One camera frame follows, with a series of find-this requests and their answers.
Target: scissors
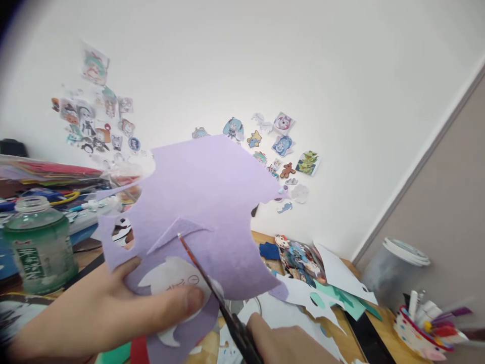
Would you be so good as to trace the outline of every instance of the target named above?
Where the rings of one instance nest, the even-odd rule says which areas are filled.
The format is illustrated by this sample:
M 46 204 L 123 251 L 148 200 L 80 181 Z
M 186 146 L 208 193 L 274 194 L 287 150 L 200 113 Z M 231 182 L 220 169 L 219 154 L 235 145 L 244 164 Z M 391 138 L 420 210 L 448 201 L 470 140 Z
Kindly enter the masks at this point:
M 263 359 L 259 355 L 258 350 L 256 349 L 256 345 L 253 340 L 253 336 L 246 328 L 246 325 L 239 320 L 236 314 L 230 313 L 226 307 L 224 298 L 222 298 L 211 284 L 209 277 L 207 277 L 206 273 L 202 269 L 201 265 L 197 261 L 196 257 L 193 255 L 192 251 L 188 247 L 187 243 L 183 239 L 180 233 L 177 234 L 178 238 L 183 244 L 188 256 L 192 259 L 192 262 L 195 264 L 197 269 L 201 272 L 202 278 L 206 281 L 207 285 L 211 289 L 214 296 L 216 296 L 217 301 L 219 302 L 219 308 L 221 310 L 222 316 L 226 321 L 227 328 L 229 329 L 229 333 L 231 334 L 234 343 L 236 343 L 237 348 L 241 352 L 242 357 L 244 358 L 247 364 L 263 364 Z

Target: pen holder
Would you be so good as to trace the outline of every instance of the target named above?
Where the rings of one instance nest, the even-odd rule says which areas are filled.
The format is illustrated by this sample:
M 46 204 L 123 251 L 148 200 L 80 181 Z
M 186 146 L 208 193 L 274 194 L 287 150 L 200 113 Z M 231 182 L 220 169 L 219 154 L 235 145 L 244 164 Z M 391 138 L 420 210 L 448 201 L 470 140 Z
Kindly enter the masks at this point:
M 443 344 L 420 329 L 411 319 L 406 306 L 399 307 L 394 320 L 394 330 L 399 338 L 419 356 L 433 360 L 446 360 L 445 353 L 453 352 L 453 346 Z

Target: hand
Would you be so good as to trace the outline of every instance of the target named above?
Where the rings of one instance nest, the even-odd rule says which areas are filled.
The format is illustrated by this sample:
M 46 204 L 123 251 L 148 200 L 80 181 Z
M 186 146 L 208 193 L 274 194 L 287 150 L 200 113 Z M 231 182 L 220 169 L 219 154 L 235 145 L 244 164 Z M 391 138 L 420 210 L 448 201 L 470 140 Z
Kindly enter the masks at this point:
M 13 362 L 84 358 L 134 338 L 166 330 L 197 312 L 204 299 L 195 286 L 137 296 L 123 279 L 139 266 L 136 257 L 111 274 L 102 264 L 29 322 L 9 348 Z
M 248 330 L 265 364 L 339 363 L 300 326 L 271 329 L 260 315 L 253 313 Z

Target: white wall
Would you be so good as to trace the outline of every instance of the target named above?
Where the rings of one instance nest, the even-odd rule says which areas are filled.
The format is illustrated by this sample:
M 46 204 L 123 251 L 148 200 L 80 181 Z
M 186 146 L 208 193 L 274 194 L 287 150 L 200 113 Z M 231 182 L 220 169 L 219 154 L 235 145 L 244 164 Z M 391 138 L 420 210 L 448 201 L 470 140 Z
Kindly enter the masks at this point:
M 255 112 L 296 119 L 284 161 L 306 149 L 324 158 L 314 178 L 296 176 L 311 199 L 281 215 L 279 204 L 260 206 L 252 228 L 350 258 L 480 63 L 484 17 L 473 0 L 30 3 L 2 51 L 0 136 L 32 157 L 88 162 L 50 107 L 61 83 L 87 85 L 85 40 L 111 58 L 110 88 L 134 98 L 145 145 L 199 126 L 220 133 L 231 116 L 246 135 Z M 270 162 L 275 135 L 261 147 Z

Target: plastic bottle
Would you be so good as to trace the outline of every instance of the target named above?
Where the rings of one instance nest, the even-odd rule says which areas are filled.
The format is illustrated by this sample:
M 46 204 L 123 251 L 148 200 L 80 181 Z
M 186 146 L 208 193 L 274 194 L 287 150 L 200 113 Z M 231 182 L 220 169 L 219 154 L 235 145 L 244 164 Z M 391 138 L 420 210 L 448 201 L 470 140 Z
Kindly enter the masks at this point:
M 17 200 L 18 212 L 4 227 L 24 291 L 43 295 L 60 289 L 78 272 L 69 239 L 69 221 L 44 196 Z

